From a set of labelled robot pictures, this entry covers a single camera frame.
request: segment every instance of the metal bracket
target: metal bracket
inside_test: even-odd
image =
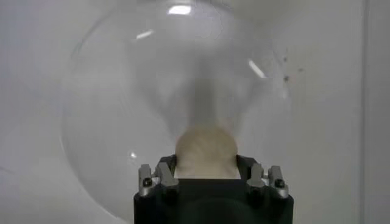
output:
[[[149,165],[141,165],[138,169],[138,192],[141,197],[150,195],[156,186],[152,177],[152,169]]]
[[[264,169],[261,164],[255,163],[251,167],[251,177],[246,181],[247,183],[247,192],[252,197],[253,200],[256,200],[257,197],[260,197],[264,194],[265,183],[262,180],[264,174]]]
[[[269,186],[277,193],[278,198],[288,197],[288,185],[283,180],[280,166],[271,166],[268,170]]]

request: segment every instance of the white background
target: white background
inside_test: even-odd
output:
[[[254,9],[263,4],[224,2],[253,18],[257,17]],[[386,1],[371,1],[373,34],[364,92],[367,150],[362,160],[364,4],[356,0],[287,2],[292,14],[275,27],[274,42],[280,59],[288,59],[285,69],[290,76],[294,132],[288,149],[264,153],[257,160],[282,165],[296,199],[295,223],[302,224],[358,223],[360,174],[365,164],[364,180],[370,184],[364,188],[364,220],[384,223],[388,200],[382,194],[388,187],[376,185],[374,177],[377,169],[387,167],[383,152],[389,120],[385,112],[389,18],[380,4]],[[0,223],[122,223],[100,208],[77,182],[60,146],[58,120],[60,81],[69,56],[86,30],[114,4],[105,0],[0,1]]]

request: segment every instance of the screw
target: screw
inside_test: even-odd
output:
[[[152,184],[153,184],[153,181],[150,177],[145,178],[142,182],[142,185],[144,187],[150,187],[150,186],[152,186]]]
[[[282,179],[275,180],[275,187],[284,188],[286,186],[285,182]]]

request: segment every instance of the clear glass sphere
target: clear glass sphere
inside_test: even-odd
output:
[[[288,92],[268,31],[210,1],[130,1],[96,22],[63,81],[62,142],[87,192],[133,223],[138,168],[193,125],[240,155],[283,147]]]

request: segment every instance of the bolt head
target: bolt head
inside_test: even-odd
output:
[[[285,181],[283,181],[282,179],[275,180],[275,187],[284,188],[285,186],[286,186]]]
[[[147,177],[143,180],[142,185],[144,187],[151,187],[153,185],[153,180],[150,177]]]

